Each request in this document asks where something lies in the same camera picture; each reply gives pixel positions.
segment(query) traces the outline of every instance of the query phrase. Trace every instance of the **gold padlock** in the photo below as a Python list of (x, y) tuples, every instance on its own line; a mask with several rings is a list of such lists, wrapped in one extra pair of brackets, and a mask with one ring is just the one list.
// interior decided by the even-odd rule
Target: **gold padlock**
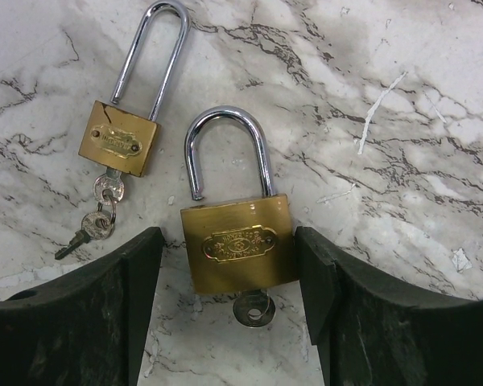
[(188, 10), (185, 6), (175, 0), (164, 0), (148, 7), (110, 99), (110, 103), (114, 105), (122, 99), (130, 73), (147, 37), (148, 27), (154, 17), (165, 10), (170, 10), (180, 17), (180, 32), (148, 119), (95, 101), (79, 149), (79, 155), (82, 157), (137, 177), (142, 177), (147, 168), (148, 158), (159, 132), (160, 126), (156, 123), (159, 108), (190, 29)]
[(252, 137), (263, 197), (181, 210), (195, 290), (219, 294), (295, 281), (298, 272), (288, 199), (275, 192), (265, 134), (245, 110), (218, 106), (203, 112), (190, 126), (184, 149), (192, 197), (203, 199), (197, 136), (218, 118), (237, 121)]

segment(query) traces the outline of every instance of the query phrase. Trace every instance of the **embossed emblem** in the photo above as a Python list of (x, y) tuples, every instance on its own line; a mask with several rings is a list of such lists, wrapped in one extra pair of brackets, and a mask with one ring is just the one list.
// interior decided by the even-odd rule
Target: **embossed emblem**
[(202, 251), (208, 259), (221, 263), (263, 256), (276, 242), (277, 235), (273, 229), (256, 225), (213, 233), (202, 243)]
[(142, 150), (142, 144), (132, 133), (117, 129), (111, 125), (95, 125), (91, 129), (93, 143), (121, 158), (138, 155)]

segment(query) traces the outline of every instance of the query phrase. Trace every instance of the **silver key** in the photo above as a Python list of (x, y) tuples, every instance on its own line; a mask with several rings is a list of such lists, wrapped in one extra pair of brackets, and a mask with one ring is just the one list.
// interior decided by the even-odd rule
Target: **silver key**
[(102, 205), (111, 205), (112, 196), (116, 202), (123, 199), (125, 184), (122, 181), (122, 172), (108, 167), (105, 174), (99, 176), (93, 184), (95, 200)]
[(272, 298), (261, 291), (242, 292), (234, 301), (233, 313), (236, 320), (247, 327), (263, 327), (274, 319), (275, 304)]
[(111, 218), (103, 211), (94, 211), (84, 216), (80, 223), (80, 230), (75, 232), (75, 236), (70, 240), (68, 246), (56, 252), (56, 260), (64, 259), (91, 240), (104, 240), (111, 236), (114, 229), (114, 222), (111, 221)]

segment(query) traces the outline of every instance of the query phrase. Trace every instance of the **open padlock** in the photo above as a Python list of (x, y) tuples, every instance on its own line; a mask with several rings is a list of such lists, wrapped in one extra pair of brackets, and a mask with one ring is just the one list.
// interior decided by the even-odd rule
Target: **open padlock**
[[(147, 37), (148, 27), (154, 17), (165, 10), (169, 10), (180, 17), (180, 32), (148, 119), (95, 101), (79, 149), (79, 155), (82, 157), (105, 165), (110, 169), (137, 177), (142, 177), (147, 167), (148, 158), (159, 131), (159, 124), (156, 123), (156, 119), (161, 102), (168, 89), (171, 74), (190, 29), (188, 10), (185, 6), (174, 0), (159, 1), (149, 6), (139, 24), (113, 95), (110, 98), (110, 103), (113, 105), (121, 100), (126, 83), (141, 51), (141, 46)], [(117, 201), (122, 198), (122, 194), (120, 195), (115, 189), (110, 190)]]
[[(203, 112), (191, 124), (184, 152), (192, 197), (203, 199), (199, 134), (209, 122), (219, 118), (235, 120), (252, 137), (263, 197), (181, 210), (195, 290), (198, 294), (245, 293), (295, 281), (298, 272), (288, 199), (275, 191), (265, 134), (246, 111), (218, 106)], [(267, 309), (273, 306), (270, 301)]]

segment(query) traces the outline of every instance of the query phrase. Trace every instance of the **small padlock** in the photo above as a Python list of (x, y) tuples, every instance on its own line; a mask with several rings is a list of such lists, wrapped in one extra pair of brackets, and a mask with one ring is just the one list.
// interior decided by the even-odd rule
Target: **small padlock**
[(159, 132), (159, 124), (156, 123), (159, 108), (190, 29), (188, 10), (180, 2), (164, 0), (148, 7), (110, 99), (110, 103), (116, 105), (122, 98), (141, 46), (147, 37), (148, 27), (154, 17), (165, 10), (170, 10), (180, 17), (180, 32), (148, 119), (95, 101), (79, 149), (79, 155), (82, 157), (137, 177), (142, 177), (147, 167), (152, 146)]
[(192, 197), (203, 199), (197, 136), (218, 118), (237, 121), (252, 137), (263, 197), (181, 210), (195, 290), (198, 294), (240, 292), (297, 280), (288, 199), (275, 192), (265, 134), (246, 111), (219, 106), (203, 112), (190, 126), (184, 152)]

